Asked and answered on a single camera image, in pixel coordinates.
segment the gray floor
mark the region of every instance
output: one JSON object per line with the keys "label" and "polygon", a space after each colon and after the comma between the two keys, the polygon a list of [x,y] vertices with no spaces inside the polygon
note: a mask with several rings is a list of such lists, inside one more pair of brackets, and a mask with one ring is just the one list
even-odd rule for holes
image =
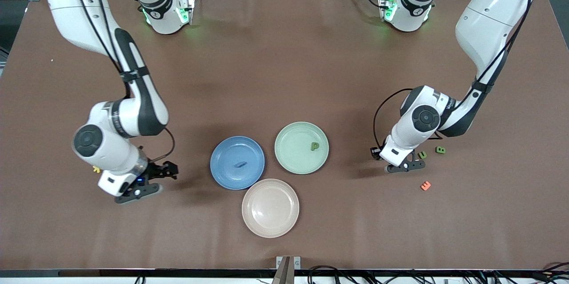
{"label": "gray floor", "polygon": [[[565,37],[565,43],[569,45],[569,0],[550,1],[561,32]],[[12,47],[26,6],[27,1],[25,0],[0,0],[0,47],[8,50]]]}

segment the brown table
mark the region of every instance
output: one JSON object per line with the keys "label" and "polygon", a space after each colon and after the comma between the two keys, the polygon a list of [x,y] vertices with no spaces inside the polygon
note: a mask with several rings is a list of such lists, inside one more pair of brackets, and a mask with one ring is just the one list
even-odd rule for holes
{"label": "brown table", "polygon": [[[59,35],[45,0],[30,3],[0,79],[0,268],[269,268],[285,254],[305,268],[569,260],[569,53],[548,0],[534,1],[468,134],[425,142],[427,167],[394,175],[369,154],[374,111],[423,84],[463,97],[475,69],[454,26],[469,0],[437,0],[414,33],[382,24],[366,0],[200,0],[199,26],[170,36],[145,25],[136,2],[109,1],[168,105],[179,179],[131,205],[98,189],[71,140],[93,104],[120,98],[122,83],[107,57]],[[403,98],[382,109],[380,138]],[[298,120],[320,126],[331,145],[307,176],[285,171],[273,151],[279,130]],[[250,232],[245,191],[209,173],[216,144],[235,135],[264,148],[262,178],[297,191],[301,215],[278,239]],[[170,141],[134,143],[154,157]]]}

